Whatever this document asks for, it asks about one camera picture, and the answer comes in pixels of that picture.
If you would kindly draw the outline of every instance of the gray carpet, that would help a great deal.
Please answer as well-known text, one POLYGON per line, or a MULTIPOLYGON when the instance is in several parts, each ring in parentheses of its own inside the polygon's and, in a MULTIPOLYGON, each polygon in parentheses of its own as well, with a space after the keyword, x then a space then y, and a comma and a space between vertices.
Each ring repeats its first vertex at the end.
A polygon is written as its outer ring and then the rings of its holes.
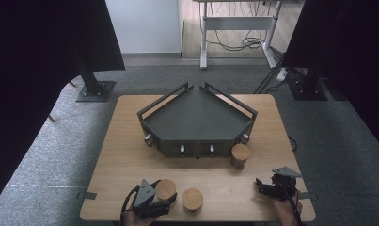
MULTIPOLYGON (((68 84, 63 89, 51 113, 55 123, 44 123, 6 185, 0 225, 111 225, 85 222, 79 213, 119 96, 165 94, 186 81, 253 93, 269 72, 256 65, 210 65, 207 71, 181 65, 96 73, 98 80, 117 82, 106 103, 76 103, 84 84, 75 78, 79 88, 68 84)), ((379 144, 351 104, 333 98, 295 101, 287 84, 271 94, 297 142, 295 155, 313 197, 317 217, 308 226, 379 225, 379 144)))

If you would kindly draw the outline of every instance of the table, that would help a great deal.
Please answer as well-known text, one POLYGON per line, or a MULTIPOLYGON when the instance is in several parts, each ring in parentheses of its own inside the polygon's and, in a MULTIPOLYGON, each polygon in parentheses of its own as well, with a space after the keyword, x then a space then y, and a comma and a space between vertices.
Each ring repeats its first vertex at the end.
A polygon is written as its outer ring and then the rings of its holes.
POLYGON ((202 2, 203 5, 203 26, 200 54, 200 69, 207 69, 207 31, 208 30, 267 30, 265 42, 262 44, 262 51, 271 68, 276 66, 274 53, 270 48, 274 35, 282 1, 276 2, 275 13, 271 17, 208 17, 207 3, 209 2, 242 2, 240 0, 192 0, 202 2))
MULTIPOLYGON (((170 179, 177 186, 178 197, 169 214, 158 218, 160 221, 276 221, 269 198, 258 193, 254 181, 257 177, 271 184, 275 168, 300 169, 274 98, 268 94, 233 95, 258 111, 247 143, 251 156, 242 170, 236 170, 226 157, 166 158, 155 147, 149 148, 136 112, 159 97, 119 97, 87 190, 96 197, 84 200, 81 218, 119 221, 126 196, 142 179, 150 183, 170 179), (198 188, 204 196, 203 206, 195 213, 182 206, 182 193, 190 187, 198 188)), ((297 188, 307 191, 303 179, 297 179, 297 188)), ((302 220, 314 220, 310 199, 302 200, 302 204, 302 220)))

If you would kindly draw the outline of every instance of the white wall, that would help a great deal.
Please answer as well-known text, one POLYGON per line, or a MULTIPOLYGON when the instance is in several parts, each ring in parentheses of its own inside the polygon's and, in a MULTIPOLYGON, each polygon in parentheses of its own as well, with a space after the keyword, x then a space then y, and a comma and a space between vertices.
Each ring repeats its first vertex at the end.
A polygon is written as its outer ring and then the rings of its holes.
POLYGON ((106 0, 122 54, 180 53, 182 0, 106 0))

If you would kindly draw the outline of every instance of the pentagon-shaped box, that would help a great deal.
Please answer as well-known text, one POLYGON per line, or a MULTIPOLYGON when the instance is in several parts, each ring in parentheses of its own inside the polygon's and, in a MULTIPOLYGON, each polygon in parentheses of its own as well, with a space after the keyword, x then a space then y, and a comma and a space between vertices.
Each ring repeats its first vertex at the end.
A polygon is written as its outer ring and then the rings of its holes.
POLYGON ((184 83, 137 116, 145 142, 166 157, 228 157, 233 145, 248 142, 257 111, 208 83, 184 83))

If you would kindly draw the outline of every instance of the wooden block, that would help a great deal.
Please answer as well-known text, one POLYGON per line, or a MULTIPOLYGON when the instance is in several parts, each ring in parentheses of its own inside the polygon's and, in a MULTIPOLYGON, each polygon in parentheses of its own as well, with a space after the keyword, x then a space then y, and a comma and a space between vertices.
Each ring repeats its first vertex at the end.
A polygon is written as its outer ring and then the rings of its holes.
POLYGON ((197 188, 189 188, 182 194, 182 203, 186 209, 196 211, 203 205, 203 194, 197 188))
POLYGON ((156 196, 161 201, 167 201, 171 196, 177 192, 175 183, 169 179, 160 181, 156 186, 156 196))
POLYGON ((250 155, 251 152, 247 146, 244 144, 236 144, 232 147, 232 158, 230 159, 230 163, 238 170, 243 169, 250 155))

